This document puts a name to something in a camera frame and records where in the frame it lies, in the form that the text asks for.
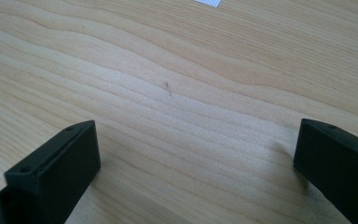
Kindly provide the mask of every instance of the wooden table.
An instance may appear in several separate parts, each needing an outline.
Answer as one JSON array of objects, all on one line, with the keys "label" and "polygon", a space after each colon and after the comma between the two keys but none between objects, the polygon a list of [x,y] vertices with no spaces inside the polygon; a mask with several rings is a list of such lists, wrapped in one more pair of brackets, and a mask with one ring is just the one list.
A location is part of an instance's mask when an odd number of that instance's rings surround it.
[{"label": "wooden table", "polygon": [[302,118],[358,135],[358,0],[0,0],[0,189],[97,123],[67,223],[348,223],[292,168]]}]

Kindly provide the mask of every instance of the wood grain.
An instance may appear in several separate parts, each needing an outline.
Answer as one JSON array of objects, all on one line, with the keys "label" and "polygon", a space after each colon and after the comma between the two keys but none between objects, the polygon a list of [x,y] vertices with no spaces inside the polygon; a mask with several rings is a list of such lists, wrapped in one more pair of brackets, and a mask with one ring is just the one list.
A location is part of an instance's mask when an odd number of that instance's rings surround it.
[{"label": "wood grain", "polygon": [[67,223],[348,223],[292,168],[302,118],[358,135],[358,1],[0,0],[0,189],[97,122]]}]

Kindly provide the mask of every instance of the light wood surface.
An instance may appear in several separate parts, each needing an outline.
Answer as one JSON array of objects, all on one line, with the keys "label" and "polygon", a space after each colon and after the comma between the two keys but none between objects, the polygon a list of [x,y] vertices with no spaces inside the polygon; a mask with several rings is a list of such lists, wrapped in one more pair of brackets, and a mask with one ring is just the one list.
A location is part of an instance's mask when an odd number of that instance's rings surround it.
[{"label": "light wood surface", "polygon": [[292,168],[302,118],[358,135],[358,0],[0,0],[0,189],[97,123],[67,223],[348,223]]}]

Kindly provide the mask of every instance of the black object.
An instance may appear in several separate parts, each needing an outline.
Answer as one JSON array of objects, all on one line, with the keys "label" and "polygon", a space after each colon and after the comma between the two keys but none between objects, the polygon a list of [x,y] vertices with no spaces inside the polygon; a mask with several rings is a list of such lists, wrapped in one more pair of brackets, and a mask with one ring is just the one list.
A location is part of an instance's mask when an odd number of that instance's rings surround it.
[{"label": "black object", "polygon": [[302,119],[294,167],[352,223],[358,223],[358,137]]},{"label": "black object", "polygon": [[62,130],[5,172],[0,223],[64,223],[100,167],[93,120]]}]

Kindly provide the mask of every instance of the white paper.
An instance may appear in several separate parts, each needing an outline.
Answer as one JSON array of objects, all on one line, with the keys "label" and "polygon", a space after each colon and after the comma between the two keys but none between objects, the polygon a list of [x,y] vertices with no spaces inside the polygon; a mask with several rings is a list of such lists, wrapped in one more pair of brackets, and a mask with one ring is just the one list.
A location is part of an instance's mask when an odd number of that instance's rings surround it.
[{"label": "white paper", "polygon": [[194,1],[211,6],[211,7],[217,7],[217,6],[219,6],[221,0],[194,0]]}]

